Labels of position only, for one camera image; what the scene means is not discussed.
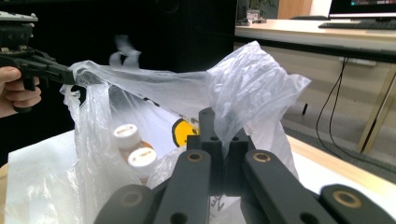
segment desk top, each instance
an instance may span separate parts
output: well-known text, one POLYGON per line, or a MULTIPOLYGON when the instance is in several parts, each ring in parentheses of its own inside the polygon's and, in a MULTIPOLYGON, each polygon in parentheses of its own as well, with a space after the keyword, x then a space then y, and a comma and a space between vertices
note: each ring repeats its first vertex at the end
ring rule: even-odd
MULTIPOLYGON (((319 193, 325 185, 341 183, 350 186, 380 204, 396 219, 396 206, 392 204, 396 201, 396 185, 295 138, 288 136, 288 139, 300 182, 307 189, 319 193)), ((6 192, 7 165, 0 169, 0 223, 4 223, 6 192)))
POLYGON ((318 28, 323 22, 328 21, 267 20, 267 23, 236 26, 235 35, 299 44, 396 51, 396 31, 318 28))

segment bottle cap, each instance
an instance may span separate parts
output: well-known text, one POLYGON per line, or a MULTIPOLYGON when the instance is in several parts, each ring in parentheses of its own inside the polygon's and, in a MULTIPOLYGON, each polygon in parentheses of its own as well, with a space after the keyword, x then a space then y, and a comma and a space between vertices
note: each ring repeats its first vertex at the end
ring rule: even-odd
POLYGON ((141 147, 131 153, 128 163, 136 169, 139 178, 149 177, 154 171, 157 153, 150 147, 141 147))
POLYGON ((131 151, 139 148, 142 143, 137 127, 133 124, 124 124, 114 130, 117 146, 121 151, 131 151))

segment keyboard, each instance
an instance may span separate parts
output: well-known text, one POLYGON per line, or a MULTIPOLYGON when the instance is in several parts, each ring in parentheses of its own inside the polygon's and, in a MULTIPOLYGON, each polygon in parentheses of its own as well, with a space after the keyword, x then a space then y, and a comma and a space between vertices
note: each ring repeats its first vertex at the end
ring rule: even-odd
POLYGON ((396 22, 324 22, 319 28, 362 29, 362 30, 396 30, 396 22))

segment human hand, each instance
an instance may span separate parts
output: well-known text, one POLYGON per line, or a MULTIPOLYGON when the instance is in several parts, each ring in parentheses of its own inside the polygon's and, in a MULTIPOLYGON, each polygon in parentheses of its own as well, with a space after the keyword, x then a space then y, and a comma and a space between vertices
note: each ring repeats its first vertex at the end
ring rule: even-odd
POLYGON ((0 118, 16 114, 16 107, 30 107, 41 101, 41 90, 27 91, 23 87, 21 71, 15 67, 0 67, 0 118))

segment black backdrop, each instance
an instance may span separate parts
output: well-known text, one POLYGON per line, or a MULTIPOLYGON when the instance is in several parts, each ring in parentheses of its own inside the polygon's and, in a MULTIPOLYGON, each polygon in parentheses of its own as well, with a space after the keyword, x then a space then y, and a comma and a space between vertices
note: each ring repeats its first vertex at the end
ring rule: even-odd
MULTIPOLYGON (((202 71, 233 50, 236 0, 31 0, 1 2, 0 10, 35 13, 29 45, 67 66, 108 64, 114 35, 128 35, 142 52, 141 68, 153 70, 202 71)), ((40 86, 42 102, 32 112, 0 119, 0 164, 12 150, 74 129, 61 87, 40 86)))

